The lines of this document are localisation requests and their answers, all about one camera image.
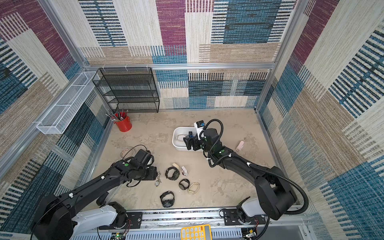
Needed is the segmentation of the cream round face watch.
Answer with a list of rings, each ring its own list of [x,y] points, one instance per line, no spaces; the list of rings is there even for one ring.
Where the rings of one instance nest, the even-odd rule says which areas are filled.
[[[176,137],[176,140],[179,141],[179,142],[183,142],[185,137],[186,137],[186,135],[178,135]]]

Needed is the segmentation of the silver metal link watch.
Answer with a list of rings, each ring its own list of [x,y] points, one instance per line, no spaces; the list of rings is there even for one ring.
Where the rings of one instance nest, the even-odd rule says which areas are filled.
[[[161,176],[161,173],[158,172],[157,173],[157,177],[156,177],[156,181],[155,181],[155,186],[158,187],[161,183],[161,179],[160,179],[160,176]]]

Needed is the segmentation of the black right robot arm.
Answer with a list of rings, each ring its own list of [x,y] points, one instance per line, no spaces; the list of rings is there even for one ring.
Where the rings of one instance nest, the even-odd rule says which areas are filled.
[[[188,150],[203,150],[210,167],[219,166],[233,171],[255,186],[257,197],[246,198],[237,205],[237,215],[241,223],[248,223],[258,215],[278,220],[284,214],[298,215],[305,212],[308,203],[298,210],[290,210],[298,200],[293,188],[303,192],[296,183],[286,178],[278,167],[270,169],[259,166],[239,156],[222,145],[220,136],[217,130],[206,129],[201,136],[189,132],[184,137],[184,142]]]

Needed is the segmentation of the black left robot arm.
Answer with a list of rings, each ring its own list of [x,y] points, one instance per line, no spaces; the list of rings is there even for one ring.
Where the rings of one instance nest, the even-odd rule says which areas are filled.
[[[124,183],[154,181],[157,168],[153,163],[151,152],[140,149],[135,156],[113,163],[86,184],[59,196],[50,194],[42,198],[31,224],[31,235],[39,240],[69,240],[98,227],[127,228],[130,221],[126,210],[116,202],[96,210],[83,209]]]

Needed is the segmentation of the white plastic storage box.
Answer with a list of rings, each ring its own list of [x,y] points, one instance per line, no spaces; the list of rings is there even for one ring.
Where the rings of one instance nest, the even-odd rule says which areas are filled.
[[[188,151],[184,138],[192,132],[192,135],[196,135],[197,131],[194,127],[178,127],[174,130],[172,144],[177,151]]]

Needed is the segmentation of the large black sport watch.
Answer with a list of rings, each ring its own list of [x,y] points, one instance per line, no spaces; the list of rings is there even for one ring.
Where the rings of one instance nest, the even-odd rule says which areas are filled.
[[[180,176],[180,171],[176,167],[169,167],[166,170],[165,176],[168,180],[176,181]]]

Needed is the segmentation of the black chunky watch front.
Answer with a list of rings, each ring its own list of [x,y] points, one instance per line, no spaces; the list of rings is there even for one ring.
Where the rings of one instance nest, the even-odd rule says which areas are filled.
[[[167,191],[160,195],[160,200],[164,208],[171,208],[175,203],[175,195],[172,191]]]

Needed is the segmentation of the rose gold white watch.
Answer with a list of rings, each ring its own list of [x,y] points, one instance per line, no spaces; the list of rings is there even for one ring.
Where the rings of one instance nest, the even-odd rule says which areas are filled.
[[[188,171],[187,171],[187,169],[186,169],[184,166],[181,166],[181,169],[182,169],[182,174],[183,174],[184,176],[188,176]]]

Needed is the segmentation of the black slim band watch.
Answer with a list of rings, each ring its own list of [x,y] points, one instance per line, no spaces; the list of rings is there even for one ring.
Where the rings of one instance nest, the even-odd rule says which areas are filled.
[[[190,187],[190,181],[188,179],[182,179],[180,182],[179,182],[179,188],[183,191],[186,191],[189,189]]]

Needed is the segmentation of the red pen cup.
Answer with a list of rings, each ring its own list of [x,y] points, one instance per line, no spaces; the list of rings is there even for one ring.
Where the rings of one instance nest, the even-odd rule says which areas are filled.
[[[132,123],[130,121],[130,118],[128,117],[126,112],[119,112],[118,114],[115,114],[116,117],[118,117],[119,115],[122,120],[119,122],[115,122],[115,125],[121,132],[128,132],[132,129]]]

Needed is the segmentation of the yellow keypad pendant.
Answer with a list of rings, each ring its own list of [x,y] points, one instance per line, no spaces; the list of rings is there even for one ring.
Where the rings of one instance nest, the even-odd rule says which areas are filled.
[[[212,240],[209,224],[189,226],[181,229],[181,240]]]

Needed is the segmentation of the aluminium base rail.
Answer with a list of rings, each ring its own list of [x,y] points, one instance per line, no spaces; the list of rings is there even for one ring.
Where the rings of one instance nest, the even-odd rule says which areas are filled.
[[[213,240],[314,240],[304,215],[282,216],[278,221],[264,215],[241,223],[235,208],[139,210],[127,213],[125,229],[103,226],[72,237],[72,240],[180,240],[181,229],[209,224]]]

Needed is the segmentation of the white mesh wall basket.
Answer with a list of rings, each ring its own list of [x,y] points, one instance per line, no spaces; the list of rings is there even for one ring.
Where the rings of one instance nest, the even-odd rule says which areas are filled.
[[[37,124],[44,135],[60,135],[65,132],[81,106],[94,89],[96,72],[83,72],[70,84],[61,97]]]

